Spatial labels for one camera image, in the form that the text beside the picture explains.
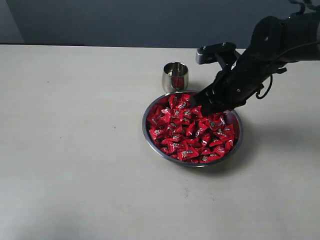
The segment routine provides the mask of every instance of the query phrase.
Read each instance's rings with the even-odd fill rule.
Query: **robotic arm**
[[[212,84],[190,99],[193,107],[201,105],[202,114],[207,116],[243,106],[254,94],[262,99],[271,88],[273,74],[286,72],[287,63],[320,60],[319,7],[304,0],[308,8],[316,10],[304,14],[303,3],[289,1],[300,4],[300,12],[284,20],[274,16],[262,19],[255,26],[251,43],[242,55],[230,42],[197,49],[198,64],[218,62],[222,70]],[[268,78],[270,85],[260,96],[264,88],[262,83]]]

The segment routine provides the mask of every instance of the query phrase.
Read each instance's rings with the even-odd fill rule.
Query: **metal cup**
[[[169,62],[163,68],[162,88],[166,93],[184,91],[189,83],[189,70],[181,62]]]

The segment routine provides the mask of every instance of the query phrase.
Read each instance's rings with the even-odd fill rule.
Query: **white table surface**
[[[320,63],[275,75],[237,109],[234,157],[190,169],[141,128],[171,61],[190,89],[220,69],[194,49],[0,46],[1,240],[320,238]]]

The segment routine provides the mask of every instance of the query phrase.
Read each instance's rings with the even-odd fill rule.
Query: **metal bowl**
[[[236,136],[236,141],[233,144],[233,148],[231,149],[230,152],[228,152],[225,156],[223,156],[222,158],[216,160],[216,161],[212,161],[212,162],[207,162],[207,163],[191,163],[191,162],[185,162],[185,161],[180,161],[177,160],[175,158],[172,158],[166,154],[164,154],[159,148],[156,147],[156,145],[153,143],[152,138],[149,134],[149,123],[147,121],[147,117],[149,115],[150,110],[153,108],[153,106],[157,103],[165,103],[166,101],[168,101],[169,96],[172,94],[182,94],[182,93],[187,93],[187,94],[195,94],[196,91],[178,91],[178,92],[173,92],[173,93],[167,93],[165,95],[162,95],[160,97],[158,97],[156,100],[154,100],[146,109],[144,115],[143,115],[143,119],[142,119],[142,131],[143,131],[143,135],[145,137],[145,139],[147,140],[148,144],[150,145],[150,147],[156,151],[157,154],[159,154],[161,157],[174,162],[176,164],[185,166],[185,167],[191,167],[191,168],[200,168],[200,167],[207,167],[213,164],[217,164],[217,163],[221,163],[222,161],[226,160],[227,158],[229,158],[232,154],[234,154],[240,147],[242,141],[243,141],[243,137],[244,137],[244,129],[243,129],[243,125],[242,122],[240,120],[239,115],[236,113],[235,110],[232,111],[226,111],[226,116],[225,116],[225,123],[226,124],[233,124],[233,128],[234,128],[234,132],[235,132],[235,136]]]

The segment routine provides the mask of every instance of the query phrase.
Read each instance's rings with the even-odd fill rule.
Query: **pile of candies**
[[[171,94],[153,106],[147,117],[153,143],[180,161],[216,161],[233,148],[234,127],[226,125],[222,112],[202,116],[201,106],[191,108],[189,99],[189,94]]]

